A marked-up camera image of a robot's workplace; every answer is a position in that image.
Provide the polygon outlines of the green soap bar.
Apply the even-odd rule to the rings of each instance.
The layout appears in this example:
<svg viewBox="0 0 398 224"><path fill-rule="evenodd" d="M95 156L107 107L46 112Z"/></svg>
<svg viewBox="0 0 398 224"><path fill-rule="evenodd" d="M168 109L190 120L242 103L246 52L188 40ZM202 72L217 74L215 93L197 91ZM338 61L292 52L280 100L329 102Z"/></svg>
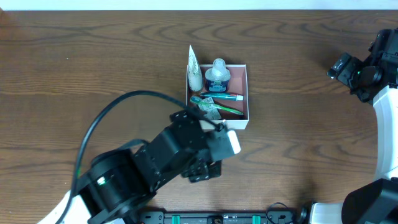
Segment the green soap bar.
<svg viewBox="0 0 398 224"><path fill-rule="evenodd" d="M206 103L206 105L199 105L198 107L199 107L199 109L201 109L202 111L205 112L204 116L207 119L210 119L210 120L220 120L221 119L221 115L220 115L218 109L214 108L212 106L209 106L209 104L214 103L212 97L204 98L204 99L202 99L202 102Z"/></svg>

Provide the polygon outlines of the green white toothbrush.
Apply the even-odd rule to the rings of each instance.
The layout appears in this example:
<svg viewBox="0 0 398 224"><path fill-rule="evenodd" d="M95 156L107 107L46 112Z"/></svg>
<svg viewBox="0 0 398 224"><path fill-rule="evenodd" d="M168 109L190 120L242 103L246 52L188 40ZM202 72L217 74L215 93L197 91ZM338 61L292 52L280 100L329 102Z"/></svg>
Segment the green white toothbrush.
<svg viewBox="0 0 398 224"><path fill-rule="evenodd" d="M243 112L241 112L239 110L232 109L232 108L227 108L227 107L221 106L221 105L217 105L216 103L206 103L198 96L192 96L190 98L190 102L193 103L193 104L196 104L196 105L202 105L202 106L207 106L207 107L210 107L210 108L215 108L215 109L218 109L218 110L228 111L230 113L237 114L237 115L243 115L244 114Z"/></svg>

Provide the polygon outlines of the teal toothpaste tube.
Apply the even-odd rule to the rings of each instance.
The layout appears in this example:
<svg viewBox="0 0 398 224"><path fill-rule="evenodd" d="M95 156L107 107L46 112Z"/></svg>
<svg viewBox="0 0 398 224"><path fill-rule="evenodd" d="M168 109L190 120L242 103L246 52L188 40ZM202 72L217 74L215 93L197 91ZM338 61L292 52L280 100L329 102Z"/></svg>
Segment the teal toothpaste tube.
<svg viewBox="0 0 398 224"><path fill-rule="evenodd" d="M221 92L201 92L200 96L212 97L221 100L233 100L233 101L243 101L243 95L221 93Z"/></svg>

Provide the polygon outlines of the white lotion tube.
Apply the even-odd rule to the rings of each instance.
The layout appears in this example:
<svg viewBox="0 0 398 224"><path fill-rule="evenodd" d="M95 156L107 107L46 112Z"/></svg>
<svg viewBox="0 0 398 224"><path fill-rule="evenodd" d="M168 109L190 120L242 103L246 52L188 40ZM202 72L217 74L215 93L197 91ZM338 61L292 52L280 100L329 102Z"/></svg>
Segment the white lotion tube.
<svg viewBox="0 0 398 224"><path fill-rule="evenodd" d="M201 91L203 88L201 68L191 45L188 51L188 85L191 91Z"/></svg>

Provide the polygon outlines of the blue soap pump bottle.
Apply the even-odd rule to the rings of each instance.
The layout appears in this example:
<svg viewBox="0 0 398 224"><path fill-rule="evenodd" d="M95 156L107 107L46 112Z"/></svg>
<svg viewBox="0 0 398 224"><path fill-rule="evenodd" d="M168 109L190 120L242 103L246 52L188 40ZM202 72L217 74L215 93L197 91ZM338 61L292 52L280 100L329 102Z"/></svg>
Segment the blue soap pump bottle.
<svg viewBox="0 0 398 224"><path fill-rule="evenodd" d="M209 92L226 92L231 79L230 71L223 59L217 58L213 66L205 72L205 88Z"/></svg>

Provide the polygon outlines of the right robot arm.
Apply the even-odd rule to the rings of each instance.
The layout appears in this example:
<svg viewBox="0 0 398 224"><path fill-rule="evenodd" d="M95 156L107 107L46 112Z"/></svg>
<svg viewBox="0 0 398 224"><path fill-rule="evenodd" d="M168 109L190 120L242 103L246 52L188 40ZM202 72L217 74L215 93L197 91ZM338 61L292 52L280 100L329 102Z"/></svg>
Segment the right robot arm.
<svg viewBox="0 0 398 224"><path fill-rule="evenodd" d="M397 223L397 30L383 29L361 61L342 54L327 75L373 106L377 119L374 180L342 203L314 203L309 223Z"/></svg>

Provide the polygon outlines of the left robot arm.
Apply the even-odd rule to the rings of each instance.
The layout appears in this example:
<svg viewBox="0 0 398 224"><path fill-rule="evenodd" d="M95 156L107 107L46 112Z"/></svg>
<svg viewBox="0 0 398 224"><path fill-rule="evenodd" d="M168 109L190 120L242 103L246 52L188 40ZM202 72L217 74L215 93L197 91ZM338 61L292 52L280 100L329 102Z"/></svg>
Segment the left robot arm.
<svg viewBox="0 0 398 224"><path fill-rule="evenodd" d="M135 139L102 153L42 223L135 223L156 191L181 175L191 183L217 178L221 162L241 150L236 131L220 123L204 131L187 111L151 142Z"/></svg>

